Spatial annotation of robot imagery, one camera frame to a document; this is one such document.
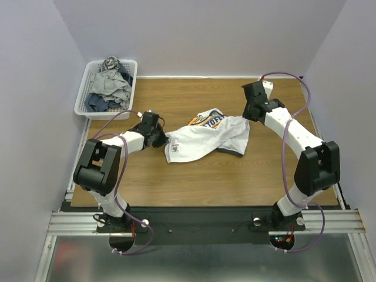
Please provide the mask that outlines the white printed tank top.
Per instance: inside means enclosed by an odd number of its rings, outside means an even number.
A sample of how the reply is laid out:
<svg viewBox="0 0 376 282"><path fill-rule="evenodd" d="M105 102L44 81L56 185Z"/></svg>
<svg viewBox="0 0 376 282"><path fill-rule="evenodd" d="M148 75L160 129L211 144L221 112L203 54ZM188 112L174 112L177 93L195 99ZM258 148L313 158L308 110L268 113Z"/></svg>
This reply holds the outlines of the white printed tank top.
<svg viewBox="0 0 376 282"><path fill-rule="evenodd" d="M227 116L218 108L198 113L188 125L166 133L164 147L168 163L199 160L217 150L244 156L249 141L249 121L241 116Z"/></svg>

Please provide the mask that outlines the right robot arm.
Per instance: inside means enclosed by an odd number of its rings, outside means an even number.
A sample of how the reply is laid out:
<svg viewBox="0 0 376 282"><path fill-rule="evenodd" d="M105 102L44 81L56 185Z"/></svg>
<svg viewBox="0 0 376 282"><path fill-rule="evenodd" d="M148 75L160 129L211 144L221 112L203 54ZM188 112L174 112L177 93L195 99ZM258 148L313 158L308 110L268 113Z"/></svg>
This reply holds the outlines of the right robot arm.
<svg viewBox="0 0 376 282"><path fill-rule="evenodd" d="M243 117L271 129L298 159L294 184L272 206L270 215L271 225L284 229L316 196L339 182L340 149L336 142L325 142L308 131L281 101L270 99L267 82L260 80L242 88L246 98Z"/></svg>

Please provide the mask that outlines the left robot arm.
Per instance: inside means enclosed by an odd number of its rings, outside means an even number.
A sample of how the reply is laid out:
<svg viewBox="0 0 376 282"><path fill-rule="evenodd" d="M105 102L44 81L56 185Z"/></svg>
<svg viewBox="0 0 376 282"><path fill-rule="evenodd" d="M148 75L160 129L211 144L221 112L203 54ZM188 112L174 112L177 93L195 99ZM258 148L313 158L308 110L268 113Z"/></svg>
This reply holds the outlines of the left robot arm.
<svg viewBox="0 0 376 282"><path fill-rule="evenodd" d="M103 140L97 134L87 140L73 173L73 182L89 192L103 210L94 216L100 229L125 231L131 226L130 206L118 192L127 159L131 153L158 148L168 141L160 115L151 111L137 115L140 123L125 133Z"/></svg>

